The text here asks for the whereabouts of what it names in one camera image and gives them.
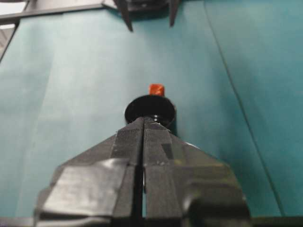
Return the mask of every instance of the black plastic part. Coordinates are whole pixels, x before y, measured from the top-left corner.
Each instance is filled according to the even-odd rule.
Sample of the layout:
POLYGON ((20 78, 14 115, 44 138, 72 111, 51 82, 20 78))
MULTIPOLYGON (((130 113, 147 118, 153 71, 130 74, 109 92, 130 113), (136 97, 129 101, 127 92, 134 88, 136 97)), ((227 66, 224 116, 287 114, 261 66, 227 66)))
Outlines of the black plastic part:
POLYGON ((34 225, 140 226, 143 124, 138 118, 59 166, 50 186, 38 196, 34 225))
POLYGON ((159 11, 169 5, 169 24, 173 26, 180 0, 103 0, 102 4, 118 9, 128 29, 133 31, 129 13, 146 13, 159 11))
POLYGON ((303 217, 258 217, 252 223, 254 227, 301 227, 303 217))
POLYGON ((148 227, 250 227, 230 167, 145 120, 143 166, 148 227))
POLYGON ((176 119, 176 108, 166 97, 146 95, 133 100, 124 115, 127 123, 135 121, 138 117, 150 117, 168 128, 176 119))

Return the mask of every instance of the white surface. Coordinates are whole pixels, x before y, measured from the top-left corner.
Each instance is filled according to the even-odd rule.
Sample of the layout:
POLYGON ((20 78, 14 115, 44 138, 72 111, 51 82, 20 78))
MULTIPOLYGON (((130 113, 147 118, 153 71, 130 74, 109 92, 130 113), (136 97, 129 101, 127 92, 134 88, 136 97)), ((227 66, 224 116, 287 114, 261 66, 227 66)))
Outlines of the white surface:
POLYGON ((14 24, 0 25, 0 29, 1 29, 1 30, 10 29, 10 28, 14 28, 14 27, 15 27, 14 24))
POLYGON ((23 11, 26 2, 0 3, 0 15, 20 13, 23 11))

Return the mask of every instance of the black metal frame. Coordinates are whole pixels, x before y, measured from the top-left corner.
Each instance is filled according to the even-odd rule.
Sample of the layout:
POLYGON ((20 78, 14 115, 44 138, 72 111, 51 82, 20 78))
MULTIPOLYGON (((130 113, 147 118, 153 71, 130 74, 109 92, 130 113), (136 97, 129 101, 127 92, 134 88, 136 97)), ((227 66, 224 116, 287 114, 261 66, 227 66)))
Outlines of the black metal frame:
POLYGON ((0 16, 0 25, 5 24, 15 24, 20 21, 22 18, 27 17, 37 17, 45 15, 60 14, 66 12, 75 12, 89 9, 103 9, 104 7, 101 4, 85 5, 85 6, 75 6, 75 7, 64 7, 57 9, 46 9, 46 10, 34 10, 34 11, 23 11, 21 13, 12 13, 5 14, 0 16))
MULTIPOLYGON (((252 218, 253 227, 301 227, 303 217, 252 218)), ((0 227, 32 227, 33 218, 0 218, 0 227)))

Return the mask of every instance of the small orange block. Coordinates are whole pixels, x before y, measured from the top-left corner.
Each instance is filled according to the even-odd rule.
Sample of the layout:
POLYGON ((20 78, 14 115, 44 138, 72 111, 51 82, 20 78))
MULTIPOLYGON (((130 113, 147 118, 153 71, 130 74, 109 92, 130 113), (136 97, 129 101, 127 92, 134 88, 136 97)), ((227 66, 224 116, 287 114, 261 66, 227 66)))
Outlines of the small orange block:
POLYGON ((150 95, 164 96, 164 90, 162 84, 150 84, 150 95))

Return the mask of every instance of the black cup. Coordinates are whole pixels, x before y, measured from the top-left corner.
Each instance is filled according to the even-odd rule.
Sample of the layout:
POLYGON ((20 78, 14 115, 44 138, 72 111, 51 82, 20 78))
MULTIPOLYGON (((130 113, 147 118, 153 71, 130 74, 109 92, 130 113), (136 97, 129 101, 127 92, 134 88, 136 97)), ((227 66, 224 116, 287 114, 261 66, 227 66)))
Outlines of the black cup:
POLYGON ((176 108, 166 97, 146 95, 133 100, 124 115, 127 123, 135 121, 138 117, 150 117, 168 128, 176 118, 176 108))

